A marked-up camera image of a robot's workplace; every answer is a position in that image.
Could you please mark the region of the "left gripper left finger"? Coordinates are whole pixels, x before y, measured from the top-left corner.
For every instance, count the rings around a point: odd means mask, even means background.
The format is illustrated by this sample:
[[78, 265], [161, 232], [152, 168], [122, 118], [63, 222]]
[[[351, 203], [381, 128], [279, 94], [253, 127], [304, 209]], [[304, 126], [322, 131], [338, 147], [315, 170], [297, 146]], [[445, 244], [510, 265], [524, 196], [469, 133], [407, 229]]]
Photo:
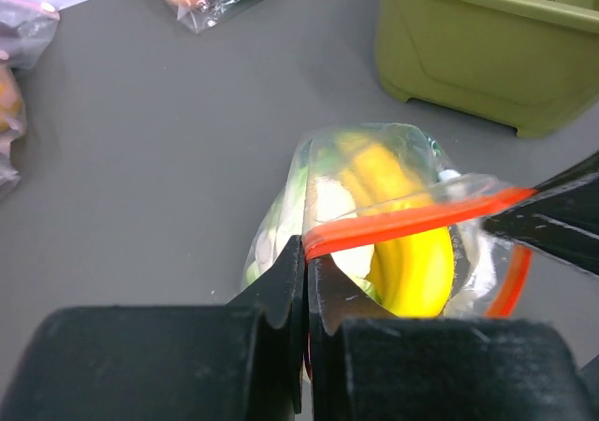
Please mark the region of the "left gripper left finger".
[[5, 420], [291, 420], [301, 410], [303, 248], [222, 306], [72, 307], [37, 328]]

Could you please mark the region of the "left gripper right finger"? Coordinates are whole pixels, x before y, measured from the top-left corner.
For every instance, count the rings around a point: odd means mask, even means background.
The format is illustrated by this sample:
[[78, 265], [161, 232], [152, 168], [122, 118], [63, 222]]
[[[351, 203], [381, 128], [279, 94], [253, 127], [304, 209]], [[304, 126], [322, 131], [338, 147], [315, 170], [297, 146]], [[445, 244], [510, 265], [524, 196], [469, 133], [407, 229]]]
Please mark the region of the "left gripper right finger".
[[594, 420], [562, 337], [526, 320], [399, 318], [329, 257], [307, 268], [316, 420]]

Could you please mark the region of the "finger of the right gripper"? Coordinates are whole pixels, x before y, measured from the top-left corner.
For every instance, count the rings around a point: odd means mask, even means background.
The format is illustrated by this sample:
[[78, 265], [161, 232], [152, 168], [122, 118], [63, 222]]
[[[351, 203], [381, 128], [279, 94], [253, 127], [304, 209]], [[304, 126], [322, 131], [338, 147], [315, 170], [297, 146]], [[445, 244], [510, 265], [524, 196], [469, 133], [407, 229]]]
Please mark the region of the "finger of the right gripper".
[[598, 211], [598, 152], [535, 187], [535, 208], [546, 215]]
[[542, 213], [506, 213], [485, 219], [483, 228], [540, 253], [598, 275], [598, 220], [560, 219]]

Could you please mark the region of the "yellow fake banana bunch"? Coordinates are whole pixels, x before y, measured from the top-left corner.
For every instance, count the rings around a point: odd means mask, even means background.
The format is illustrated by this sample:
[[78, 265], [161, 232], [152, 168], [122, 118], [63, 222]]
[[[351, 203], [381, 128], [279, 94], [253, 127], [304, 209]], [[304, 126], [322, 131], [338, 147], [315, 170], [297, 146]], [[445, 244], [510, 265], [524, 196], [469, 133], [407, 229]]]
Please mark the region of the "yellow fake banana bunch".
[[455, 275], [449, 229], [410, 234], [395, 223], [397, 212], [432, 204], [422, 180], [390, 148], [367, 135], [337, 135], [335, 146], [348, 158], [339, 171], [342, 184], [362, 209], [361, 214], [380, 222], [386, 235], [373, 246], [367, 275], [382, 305], [400, 317], [439, 315]]

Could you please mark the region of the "red-zip bag with food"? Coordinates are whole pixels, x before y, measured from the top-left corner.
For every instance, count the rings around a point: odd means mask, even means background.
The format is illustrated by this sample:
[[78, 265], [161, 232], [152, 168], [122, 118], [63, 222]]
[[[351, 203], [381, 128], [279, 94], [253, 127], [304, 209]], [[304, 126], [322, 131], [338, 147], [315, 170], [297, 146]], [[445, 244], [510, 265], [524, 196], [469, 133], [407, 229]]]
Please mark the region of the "red-zip bag with food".
[[511, 315], [531, 252], [483, 228], [531, 191], [462, 173], [416, 126], [366, 123], [305, 135], [250, 246], [242, 285], [292, 237], [328, 255], [368, 298], [399, 317]]

